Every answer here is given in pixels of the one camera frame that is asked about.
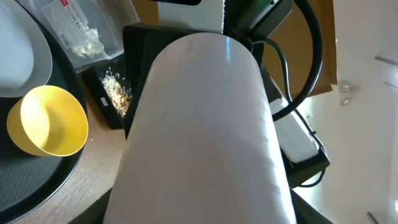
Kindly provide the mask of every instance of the label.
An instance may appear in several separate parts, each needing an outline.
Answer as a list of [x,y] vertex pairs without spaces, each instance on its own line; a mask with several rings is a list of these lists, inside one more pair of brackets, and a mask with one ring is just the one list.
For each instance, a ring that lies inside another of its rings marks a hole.
[[101,102],[104,106],[108,106],[108,102],[106,101],[105,97],[101,97]]
[[66,49],[86,39],[77,6],[72,0],[55,0],[42,8],[44,16]]

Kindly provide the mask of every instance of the white plate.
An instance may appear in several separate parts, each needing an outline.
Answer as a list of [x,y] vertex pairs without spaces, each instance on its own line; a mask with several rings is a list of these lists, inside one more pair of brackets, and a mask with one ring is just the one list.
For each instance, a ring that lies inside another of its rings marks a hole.
[[39,26],[14,0],[0,0],[0,19],[0,97],[24,96],[50,79],[50,47]]

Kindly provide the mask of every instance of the wooden table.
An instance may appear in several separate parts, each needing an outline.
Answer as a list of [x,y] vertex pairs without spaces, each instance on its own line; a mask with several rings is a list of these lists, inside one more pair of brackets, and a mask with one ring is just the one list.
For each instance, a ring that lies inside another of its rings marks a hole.
[[53,197],[15,223],[68,223],[113,186],[126,142],[124,130],[110,130],[86,88],[85,95],[90,130],[75,171]]

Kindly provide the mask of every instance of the cardboard box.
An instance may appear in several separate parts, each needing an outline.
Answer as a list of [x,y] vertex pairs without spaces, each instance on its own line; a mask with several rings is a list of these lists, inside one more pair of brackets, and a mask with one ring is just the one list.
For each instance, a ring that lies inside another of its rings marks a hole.
[[[132,2],[141,22],[152,25],[159,24],[157,2],[149,0],[132,0]],[[312,95],[317,95],[332,91],[331,84],[337,84],[335,18],[333,0],[310,0],[310,4],[317,15],[323,41],[322,73],[312,93]],[[301,91],[312,62],[310,30],[295,4],[292,12],[269,38],[277,42],[285,53],[289,66],[290,92],[292,96],[295,96]],[[264,50],[263,64],[280,89],[284,91],[280,60],[270,46]]]

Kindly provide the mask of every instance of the black cable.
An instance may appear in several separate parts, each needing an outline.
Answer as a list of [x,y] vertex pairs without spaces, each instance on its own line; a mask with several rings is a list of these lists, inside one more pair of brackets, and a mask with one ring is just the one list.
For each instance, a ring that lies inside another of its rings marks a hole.
[[[294,98],[294,100],[289,103],[289,105],[272,115],[272,119],[274,121],[278,121],[279,119],[293,112],[311,94],[315,84],[318,81],[318,77],[322,67],[322,36],[317,17],[315,16],[315,13],[313,12],[307,0],[295,0],[294,2],[301,10],[305,20],[307,21],[308,27],[310,28],[312,37],[312,65],[307,81],[305,82],[302,91],[297,95],[296,98]],[[266,40],[256,40],[253,43],[258,43],[262,41]]]
[[[286,57],[283,54],[283,52],[280,49],[280,47],[278,46],[278,44],[275,43],[273,40],[267,39],[267,40],[265,40],[265,43],[267,43],[271,47],[273,47],[275,49],[275,51],[277,52],[279,58],[280,58],[280,62],[282,64],[282,73],[283,73],[283,76],[284,76],[285,95],[286,95],[287,101],[289,103],[291,103],[292,102],[292,96],[290,95],[290,89],[289,89],[289,69],[287,67]],[[320,149],[326,154],[325,147],[323,146],[322,142],[319,140],[318,136],[316,135],[316,132],[312,130],[310,125],[307,123],[307,121],[304,119],[304,117],[300,114],[300,112],[297,109],[294,109],[294,112],[300,118],[300,120],[302,121],[304,126],[307,128],[307,130],[311,134],[311,136],[314,138],[314,140],[318,143]],[[317,181],[315,181],[312,184],[308,184],[308,185],[299,185],[299,187],[314,187],[314,186],[318,185],[322,181],[322,178],[323,178],[324,175],[325,175],[325,169],[323,169],[321,171],[321,174],[320,174],[320,176],[319,176]]]

